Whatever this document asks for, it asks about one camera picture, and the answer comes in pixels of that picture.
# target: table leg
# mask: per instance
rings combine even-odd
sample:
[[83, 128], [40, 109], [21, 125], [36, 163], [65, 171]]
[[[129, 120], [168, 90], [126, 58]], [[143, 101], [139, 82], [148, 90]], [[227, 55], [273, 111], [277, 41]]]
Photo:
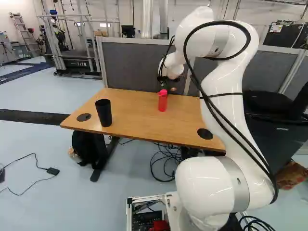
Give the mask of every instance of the table leg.
[[94, 136], [94, 142], [96, 145], [96, 149], [99, 154], [99, 159], [96, 165], [96, 169], [93, 171], [90, 180], [92, 182], [97, 182], [101, 175], [101, 171], [104, 169], [109, 158], [112, 156], [113, 151], [116, 148], [116, 145], [118, 144], [118, 141], [120, 138], [117, 136], [113, 136], [109, 145], [106, 146], [104, 135], [93, 134], [93, 136]]

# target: red bottle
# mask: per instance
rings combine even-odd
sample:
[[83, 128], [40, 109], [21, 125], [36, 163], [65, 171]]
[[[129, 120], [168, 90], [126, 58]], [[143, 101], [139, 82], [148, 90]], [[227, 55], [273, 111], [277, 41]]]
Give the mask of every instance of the red bottle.
[[158, 110], [164, 112], [167, 109], [167, 96], [168, 92], [166, 89], [162, 89], [158, 92]]

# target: black floor stripe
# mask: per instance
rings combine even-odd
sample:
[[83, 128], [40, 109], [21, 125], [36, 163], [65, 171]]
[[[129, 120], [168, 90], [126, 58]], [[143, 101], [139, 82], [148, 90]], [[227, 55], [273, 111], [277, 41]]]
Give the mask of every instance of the black floor stripe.
[[0, 109], [0, 120], [31, 124], [60, 125], [68, 116], [69, 114]]
[[30, 66], [28, 68], [25, 68], [19, 71], [8, 73], [6, 75], [0, 76], [0, 84], [10, 82], [14, 79], [18, 79], [23, 76], [27, 76], [32, 73], [35, 73], [35, 72], [38, 72], [38, 71], [41, 71], [41, 70], [44, 70], [50, 67], [51, 66], [47, 63], [40, 63], [40, 64], [35, 64], [34, 66]]

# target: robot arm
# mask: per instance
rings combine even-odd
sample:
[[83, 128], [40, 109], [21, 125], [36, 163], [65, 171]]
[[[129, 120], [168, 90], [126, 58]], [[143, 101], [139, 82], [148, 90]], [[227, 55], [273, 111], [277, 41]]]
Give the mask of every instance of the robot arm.
[[[182, 73], [182, 65], [186, 63], [183, 48], [187, 36], [197, 26], [213, 21], [212, 10], [199, 7], [181, 22], [175, 34], [176, 51], [166, 57], [163, 75], [174, 79]], [[222, 59], [218, 61], [218, 67], [201, 81], [200, 90], [211, 96], [211, 103], [201, 99], [200, 106], [207, 128], [225, 144], [226, 156], [189, 158], [176, 171], [180, 200], [193, 223], [201, 230], [209, 230], [209, 227], [219, 229], [230, 212], [266, 206], [274, 196], [274, 186], [269, 174], [264, 171], [267, 163], [245, 121], [241, 95], [243, 73], [257, 52], [258, 35], [249, 24], [237, 24], [249, 32], [250, 42], [243, 52], [231, 59], [223, 60], [236, 54], [247, 42], [246, 35], [233, 26], [216, 25], [200, 29], [191, 35], [186, 46], [188, 58]]]

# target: red object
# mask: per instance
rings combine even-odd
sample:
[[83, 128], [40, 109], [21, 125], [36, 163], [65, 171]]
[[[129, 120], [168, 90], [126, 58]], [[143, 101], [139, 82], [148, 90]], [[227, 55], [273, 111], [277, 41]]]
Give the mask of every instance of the red object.
[[158, 92], [158, 110], [164, 112], [167, 109], [167, 96], [168, 92], [165, 89], [162, 89]]
[[169, 231], [170, 227], [165, 220], [153, 221], [153, 231]]

